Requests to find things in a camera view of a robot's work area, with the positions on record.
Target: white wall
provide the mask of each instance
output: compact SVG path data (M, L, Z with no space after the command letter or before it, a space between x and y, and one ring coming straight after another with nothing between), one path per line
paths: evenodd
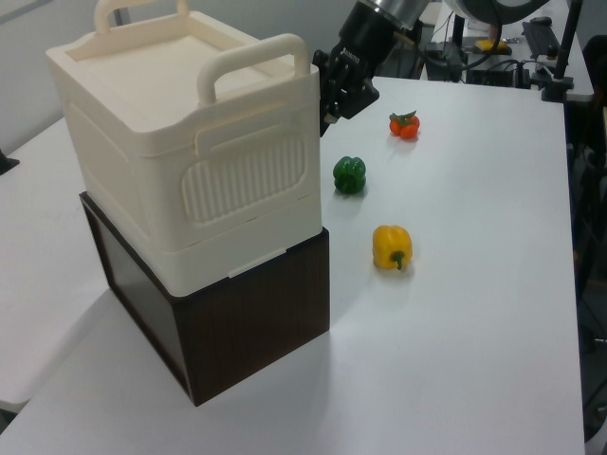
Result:
M62 116L45 51L94 29L96 0L10 0L0 14L37 3L39 8L0 23L0 149L6 154Z
M584 0L578 22L579 45L583 49L595 35L607 35L607 1Z
M331 50L339 41L341 25L356 0L190 0L192 9L210 15L255 38L295 33L310 53ZM175 12L175 0L129 9L131 22Z

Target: box handle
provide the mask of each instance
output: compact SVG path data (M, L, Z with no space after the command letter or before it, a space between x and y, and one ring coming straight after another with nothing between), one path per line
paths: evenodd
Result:
M100 35L105 35L110 32L110 23L107 20L107 16L109 16L114 9L136 7L155 1L156 0L99 0L93 15L95 29ZM190 14L190 4L188 0L175 1L177 2L177 14L179 16L187 16Z
M217 101L215 83L224 74L291 54L295 59L295 77L310 74L310 57L302 38L290 33L273 36L258 43L226 50L209 60L198 73L200 105Z

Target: orange tomato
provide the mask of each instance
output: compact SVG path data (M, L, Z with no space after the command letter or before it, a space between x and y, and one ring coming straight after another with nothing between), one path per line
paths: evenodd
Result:
M414 123L405 125L400 130L400 137L403 139L413 139L417 136L417 125Z
M408 118L408 121L412 121L415 124L415 126L417 126L417 129L419 129L419 124L421 122L419 121L419 118L417 116L413 116L411 118Z
M390 120L390 131L395 136L400 136L400 130L402 130L402 125L397 119Z

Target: metal stand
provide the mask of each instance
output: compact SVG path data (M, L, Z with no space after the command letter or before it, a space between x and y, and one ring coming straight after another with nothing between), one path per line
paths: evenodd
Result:
M557 66L554 70L554 75L550 77L549 72L546 74L534 74L531 78L533 83L544 87L542 91L542 100L550 102L563 102L567 90L573 88L573 79L565 78L565 68L569 64L569 52L571 45L576 35L578 27L579 12L581 11L582 0L572 0L569 14L567 15L567 23L565 24L565 32L562 34L561 47L557 57Z

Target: yellow bell pepper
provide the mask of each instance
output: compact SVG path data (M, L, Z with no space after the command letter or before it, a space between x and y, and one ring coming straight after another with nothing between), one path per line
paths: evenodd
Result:
M400 226L380 226L373 232L373 261L381 268L401 270L413 257L409 232Z

